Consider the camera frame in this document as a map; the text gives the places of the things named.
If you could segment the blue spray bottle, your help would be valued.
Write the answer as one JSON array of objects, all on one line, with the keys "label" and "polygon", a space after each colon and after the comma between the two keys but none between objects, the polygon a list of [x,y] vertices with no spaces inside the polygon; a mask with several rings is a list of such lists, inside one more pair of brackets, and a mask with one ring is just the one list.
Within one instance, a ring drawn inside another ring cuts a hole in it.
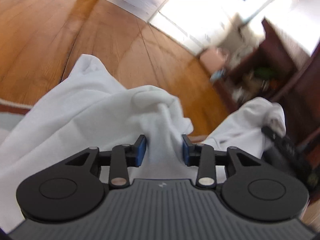
[{"label": "blue spray bottle", "polygon": [[214,72],[211,77],[210,77],[210,82],[214,83],[216,80],[219,80],[220,78],[222,78],[225,75],[225,70],[221,69],[221,70],[217,70],[216,72]]}]

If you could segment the dark wooden desk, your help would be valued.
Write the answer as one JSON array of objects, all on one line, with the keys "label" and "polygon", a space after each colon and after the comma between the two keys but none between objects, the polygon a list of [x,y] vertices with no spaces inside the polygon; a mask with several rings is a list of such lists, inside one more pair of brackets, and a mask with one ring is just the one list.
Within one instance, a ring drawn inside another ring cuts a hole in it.
[{"label": "dark wooden desk", "polygon": [[279,103],[287,135],[297,146],[319,137],[319,48],[311,56],[291,56],[267,19],[265,40],[233,69],[213,82],[229,111],[262,97]]}]

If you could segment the white sweatshirt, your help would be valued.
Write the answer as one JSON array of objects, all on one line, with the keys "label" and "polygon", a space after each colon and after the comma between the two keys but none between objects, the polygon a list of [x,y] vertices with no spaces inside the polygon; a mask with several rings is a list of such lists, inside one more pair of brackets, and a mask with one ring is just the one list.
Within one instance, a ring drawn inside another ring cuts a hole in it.
[{"label": "white sweatshirt", "polygon": [[25,178],[91,146],[106,151],[143,134],[149,148],[131,179],[195,179],[197,168],[182,158],[182,135],[192,131],[177,97],[155,86],[126,89],[97,57],[81,55],[11,131],[1,129],[1,229],[23,222],[16,189]]}]

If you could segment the pink handbag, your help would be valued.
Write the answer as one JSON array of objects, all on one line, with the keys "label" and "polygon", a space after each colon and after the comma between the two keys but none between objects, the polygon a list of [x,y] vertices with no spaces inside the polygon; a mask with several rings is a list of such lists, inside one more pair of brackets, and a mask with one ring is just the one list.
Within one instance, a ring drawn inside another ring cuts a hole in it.
[{"label": "pink handbag", "polygon": [[221,70],[228,61],[229,51],[223,48],[209,47],[200,55],[200,63],[209,74]]}]

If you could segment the white drawer cabinet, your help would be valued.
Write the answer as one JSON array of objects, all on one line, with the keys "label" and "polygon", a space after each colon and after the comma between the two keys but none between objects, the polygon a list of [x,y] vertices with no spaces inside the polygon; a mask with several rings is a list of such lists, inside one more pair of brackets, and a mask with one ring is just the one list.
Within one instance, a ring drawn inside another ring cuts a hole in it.
[{"label": "white drawer cabinet", "polygon": [[233,31],[238,0],[107,0],[168,35],[192,54]]}]

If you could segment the striped floor rug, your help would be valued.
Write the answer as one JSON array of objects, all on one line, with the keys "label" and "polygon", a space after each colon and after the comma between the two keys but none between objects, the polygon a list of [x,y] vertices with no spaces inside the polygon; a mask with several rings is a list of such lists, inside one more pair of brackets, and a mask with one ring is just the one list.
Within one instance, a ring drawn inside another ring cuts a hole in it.
[{"label": "striped floor rug", "polygon": [[11,131],[32,109],[32,105],[0,99],[1,129]]}]

